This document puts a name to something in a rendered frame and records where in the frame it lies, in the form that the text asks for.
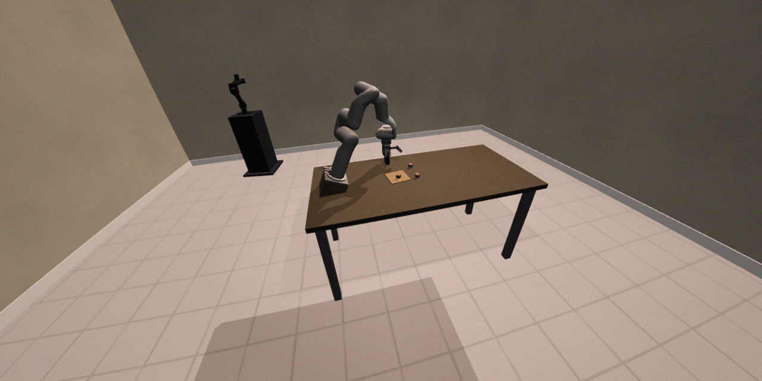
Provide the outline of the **tan flat mat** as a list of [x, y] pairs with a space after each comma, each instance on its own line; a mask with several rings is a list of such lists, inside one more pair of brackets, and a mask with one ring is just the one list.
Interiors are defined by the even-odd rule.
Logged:
[[[401, 175], [402, 175], [402, 177], [401, 177], [401, 178], [399, 178], [399, 179], [398, 179], [398, 178], [396, 178], [396, 175], [397, 175], [397, 174], [401, 174]], [[407, 180], [411, 180], [411, 179], [410, 179], [410, 177], [408, 177], [408, 175], [407, 175], [407, 174], [405, 174], [405, 172], [404, 172], [403, 170], [397, 170], [397, 171], [395, 171], [395, 172], [391, 172], [391, 173], [389, 173], [389, 174], [385, 174], [385, 176], [388, 178], [388, 180], [389, 180], [389, 181], [390, 181], [392, 184], [395, 184], [395, 183], [399, 183], [399, 182], [405, 182], [405, 181], [407, 181]]]

